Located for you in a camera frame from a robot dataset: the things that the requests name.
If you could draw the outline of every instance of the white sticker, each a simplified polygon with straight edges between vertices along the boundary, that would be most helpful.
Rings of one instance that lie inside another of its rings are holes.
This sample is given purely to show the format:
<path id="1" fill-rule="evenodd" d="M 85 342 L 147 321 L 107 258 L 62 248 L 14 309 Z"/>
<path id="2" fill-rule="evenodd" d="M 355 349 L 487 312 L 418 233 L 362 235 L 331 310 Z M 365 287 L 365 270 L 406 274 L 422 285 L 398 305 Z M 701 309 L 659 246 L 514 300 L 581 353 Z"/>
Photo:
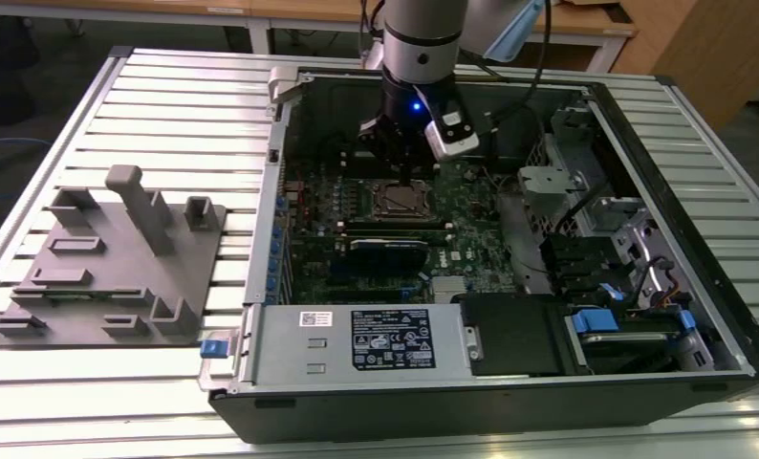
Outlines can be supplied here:
<path id="1" fill-rule="evenodd" d="M 443 124 L 446 126 L 454 126 L 458 123 L 459 123 L 459 114 L 457 112 L 451 112 L 443 115 Z"/>
<path id="2" fill-rule="evenodd" d="M 623 36 L 631 36 L 633 32 L 631 31 L 618 31 L 615 29 L 605 29 L 602 31 L 602 34 L 605 35 L 623 35 Z"/>
<path id="3" fill-rule="evenodd" d="M 330 311 L 299 312 L 301 327 L 330 327 L 333 326 L 333 313 Z"/>
<path id="4" fill-rule="evenodd" d="M 241 8 L 206 8 L 209 12 L 222 12 L 225 14 L 242 14 L 243 10 Z"/>

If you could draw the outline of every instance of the cable connector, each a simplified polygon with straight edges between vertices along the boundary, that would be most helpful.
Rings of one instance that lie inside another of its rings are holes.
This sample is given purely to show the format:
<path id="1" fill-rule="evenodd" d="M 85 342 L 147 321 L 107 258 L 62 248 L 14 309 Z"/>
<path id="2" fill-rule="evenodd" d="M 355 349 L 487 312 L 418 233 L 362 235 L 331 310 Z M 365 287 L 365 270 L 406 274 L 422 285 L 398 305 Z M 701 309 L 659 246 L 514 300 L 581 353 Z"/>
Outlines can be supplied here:
<path id="1" fill-rule="evenodd" d="M 659 268 L 662 271 L 670 271 L 673 268 L 675 268 L 675 263 L 665 259 L 658 261 L 658 263 L 655 263 L 655 267 Z"/>

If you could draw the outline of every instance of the metal rail table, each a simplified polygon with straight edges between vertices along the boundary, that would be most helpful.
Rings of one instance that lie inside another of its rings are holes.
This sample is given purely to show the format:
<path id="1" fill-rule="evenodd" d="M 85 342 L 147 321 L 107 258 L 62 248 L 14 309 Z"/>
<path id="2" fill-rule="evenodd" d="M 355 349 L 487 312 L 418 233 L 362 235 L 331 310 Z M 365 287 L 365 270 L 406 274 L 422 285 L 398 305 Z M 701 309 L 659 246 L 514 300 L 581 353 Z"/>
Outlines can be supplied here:
<path id="1" fill-rule="evenodd" d="M 357 62 L 141 49 L 106 60 L 0 230 L 0 312 L 53 225 L 43 211 L 53 188 L 99 186 L 113 164 L 137 164 L 143 185 L 161 189 L 166 202 L 207 194 L 230 209 L 202 329 L 237 325 L 267 148 L 266 79 L 275 65 L 354 68 Z M 649 76 L 547 75 L 607 85 L 759 319 L 759 188 L 678 89 Z M 94 194 L 117 199 L 105 189 Z M 194 348 L 0 351 L 0 457 L 661 458 L 685 450 L 759 457 L 759 396 L 697 406 L 641 427 L 253 446 L 211 411 L 197 388 L 198 367 Z M 215 377 L 229 372 L 213 365 Z"/>

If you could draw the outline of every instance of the power supply label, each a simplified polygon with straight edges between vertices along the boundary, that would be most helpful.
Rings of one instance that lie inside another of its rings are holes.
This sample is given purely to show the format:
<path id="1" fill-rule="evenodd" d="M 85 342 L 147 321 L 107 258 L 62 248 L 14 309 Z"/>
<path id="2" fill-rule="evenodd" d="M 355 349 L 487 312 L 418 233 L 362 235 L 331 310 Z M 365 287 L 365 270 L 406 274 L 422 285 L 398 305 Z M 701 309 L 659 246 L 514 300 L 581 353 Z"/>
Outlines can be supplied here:
<path id="1" fill-rule="evenodd" d="M 426 309 L 353 311 L 350 320 L 358 371 L 434 368 Z"/>

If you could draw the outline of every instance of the blue tab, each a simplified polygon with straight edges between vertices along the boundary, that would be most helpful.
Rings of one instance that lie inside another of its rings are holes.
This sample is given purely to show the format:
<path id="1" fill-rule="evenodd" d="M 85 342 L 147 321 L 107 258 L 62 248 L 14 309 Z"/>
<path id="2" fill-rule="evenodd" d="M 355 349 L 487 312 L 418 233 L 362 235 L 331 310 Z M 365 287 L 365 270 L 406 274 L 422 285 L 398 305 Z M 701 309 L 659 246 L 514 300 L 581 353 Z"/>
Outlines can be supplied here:
<path id="1" fill-rule="evenodd" d="M 570 317 L 577 333 L 618 332 L 619 326 L 609 309 L 583 309 Z"/>
<path id="2" fill-rule="evenodd" d="M 199 343 L 199 357 L 202 359 L 225 359 L 227 357 L 227 341 L 223 339 L 206 339 Z"/>
<path id="3" fill-rule="evenodd" d="M 610 297 L 617 301 L 622 301 L 625 299 L 625 295 L 617 289 L 614 289 L 610 284 L 598 284 L 602 289 L 607 292 Z"/>
<path id="4" fill-rule="evenodd" d="M 685 330 L 691 332 L 695 330 L 695 318 L 693 318 L 693 314 L 690 311 L 681 310 L 675 316 L 678 317 L 679 322 L 682 323 L 682 327 Z"/>

